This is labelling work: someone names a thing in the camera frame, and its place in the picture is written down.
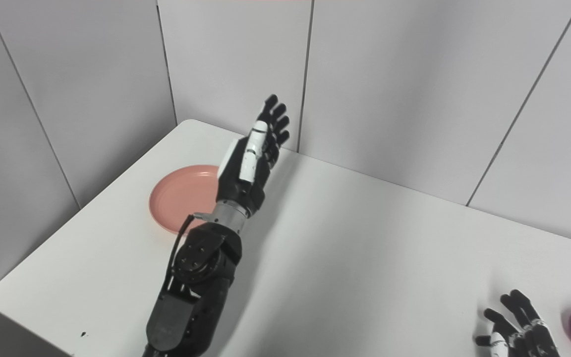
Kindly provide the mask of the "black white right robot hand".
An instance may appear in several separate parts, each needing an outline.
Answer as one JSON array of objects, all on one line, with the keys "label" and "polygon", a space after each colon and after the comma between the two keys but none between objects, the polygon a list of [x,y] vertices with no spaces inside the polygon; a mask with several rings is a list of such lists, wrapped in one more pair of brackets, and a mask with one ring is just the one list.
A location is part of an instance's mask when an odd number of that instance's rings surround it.
[{"label": "black white right robot hand", "polygon": [[487,348],[490,357],[559,357],[548,325],[519,290],[500,296],[501,304],[514,316],[518,326],[496,310],[487,308],[483,317],[492,322],[489,335],[477,335],[474,343]]}]

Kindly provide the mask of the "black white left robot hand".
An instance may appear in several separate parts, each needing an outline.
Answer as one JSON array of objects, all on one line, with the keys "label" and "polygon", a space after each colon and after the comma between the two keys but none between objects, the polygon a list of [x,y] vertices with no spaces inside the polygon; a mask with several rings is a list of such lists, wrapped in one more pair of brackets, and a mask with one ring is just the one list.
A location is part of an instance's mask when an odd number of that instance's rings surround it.
[{"label": "black white left robot hand", "polygon": [[216,201],[241,206],[247,217],[260,210],[265,185],[279,160],[281,147],[290,138],[287,106],[270,95],[249,133],[234,140],[218,170]]}]

